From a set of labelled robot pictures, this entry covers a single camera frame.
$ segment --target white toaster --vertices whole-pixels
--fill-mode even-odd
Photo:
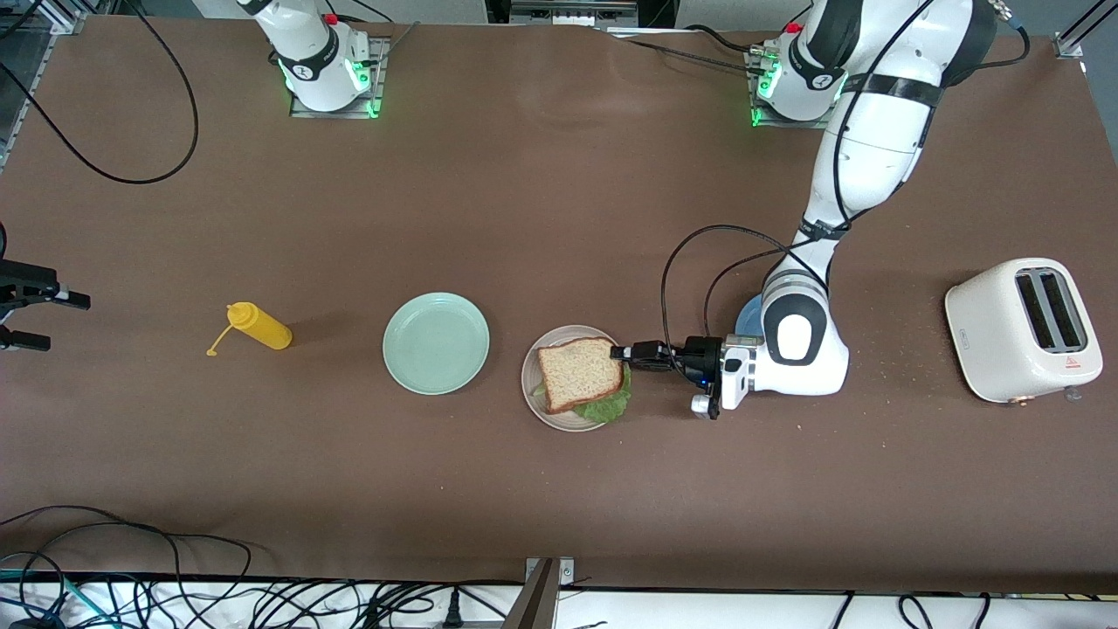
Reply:
[[[963,375],[989,402],[1024,402],[1089,383],[1102,353],[1074,279],[1045,257],[1011,259],[947,290]]]

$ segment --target sandwich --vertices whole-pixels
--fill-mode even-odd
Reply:
[[[574,411],[598,423],[616,420],[629,400],[628,366],[609,358],[614,344],[607,339],[580,339],[537,351],[543,383],[538,394],[547,397],[547,412]]]

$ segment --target yellow squeeze bottle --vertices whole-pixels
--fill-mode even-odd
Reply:
[[[263,343],[272,350],[283,350],[291,345],[292,334],[287,326],[272,318],[271,314],[260,309],[255,303],[238,301],[227,306],[226,317],[229,320],[229,327],[221,333],[214,342],[214,346],[207,352],[207,356],[217,356],[217,344],[221,343],[229,331],[237,328],[254,340]]]

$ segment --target brown tabletop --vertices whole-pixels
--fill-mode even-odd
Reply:
[[[637,374],[622,421],[568,435],[521,397],[531,344],[567,324],[659,339],[667,252],[712,222],[789,238],[819,132],[754,128],[740,76],[577,27],[419,26],[379,120],[291,120],[255,23],[155,25],[201,112],[182,172],[113,183],[32,113],[0,177],[8,257],[93,297],[10,322],[55,347],[0,358],[4,515],[84,503],[249,540],[267,549],[254,574],[515,579],[527,556],[572,555],[603,585],[1116,590],[1115,372],[1074,406],[983,403],[941,306],[980,269],[1052,256],[1118,347],[1118,172],[1079,64],[1042,41],[947,94],[911,182],[843,241],[841,393],[758,394],[703,422],[681,379]],[[735,60],[702,35],[656,40]],[[115,173],[157,174],[189,139],[179,78],[132,18],[64,38],[38,94]],[[678,341],[701,334],[714,273],[761,247],[704,238],[671,279]],[[719,288],[716,334],[766,268]],[[480,377],[439,398],[381,360],[392,312],[428,290],[471,298],[492,333]],[[295,345],[234,335],[207,359],[239,299]],[[198,551],[187,570],[236,568]],[[170,570],[135,536],[53,554]]]

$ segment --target plate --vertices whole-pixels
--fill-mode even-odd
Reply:
[[[586,432],[606,425],[591,422],[575,411],[567,411],[566,413],[557,413],[555,416],[548,414],[548,402],[544,397],[532,395],[539,389],[540,383],[543,382],[543,372],[540,371],[540,360],[536,355],[536,351],[541,347],[552,347],[580,339],[594,337],[605,337],[609,340],[609,343],[617,344],[613,337],[597,328],[589,326],[563,326],[540,337],[532,345],[532,349],[528,351],[528,356],[524,358],[524,366],[520,370],[520,387],[524,392],[524,402],[528,402],[528,408],[536,413],[537,418],[553,429],[566,432]]]
[[[448,292],[421,294],[392,314],[385,365],[404,389],[443,395],[462,389],[489,356],[489,325],[476,305]]]

